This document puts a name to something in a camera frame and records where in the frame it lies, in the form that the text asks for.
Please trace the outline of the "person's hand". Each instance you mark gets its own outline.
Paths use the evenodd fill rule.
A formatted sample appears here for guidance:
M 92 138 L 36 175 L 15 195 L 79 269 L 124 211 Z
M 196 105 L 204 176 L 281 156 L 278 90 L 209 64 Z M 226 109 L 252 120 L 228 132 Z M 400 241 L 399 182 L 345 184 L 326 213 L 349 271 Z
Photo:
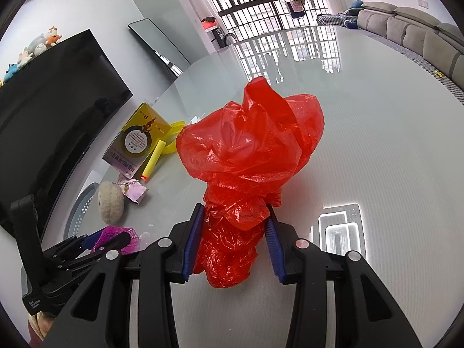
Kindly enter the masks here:
M 39 311 L 35 315 L 28 315 L 28 328 L 32 341 L 42 342 L 50 329 L 56 317 L 50 313 Z

